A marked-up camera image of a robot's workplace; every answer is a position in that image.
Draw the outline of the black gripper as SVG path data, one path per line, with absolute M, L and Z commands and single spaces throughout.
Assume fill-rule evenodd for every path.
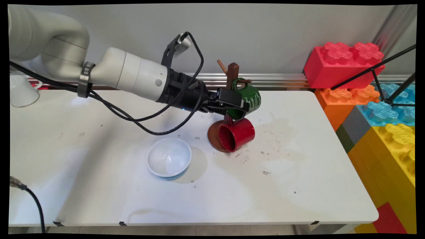
M 171 103 L 180 91 L 185 88 L 191 77 L 169 69 L 165 87 L 156 102 L 169 104 Z M 172 107 L 184 109 L 191 112 L 201 96 L 201 105 L 196 109 L 203 113 L 217 113 L 219 115 L 234 115 L 245 116 L 249 112 L 250 103 L 242 101 L 242 95 L 233 90 L 226 88 L 218 88 L 216 93 L 216 101 L 209 101 L 214 92 L 204 89 L 201 91 L 200 86 L 185 92 L 171 104 Z

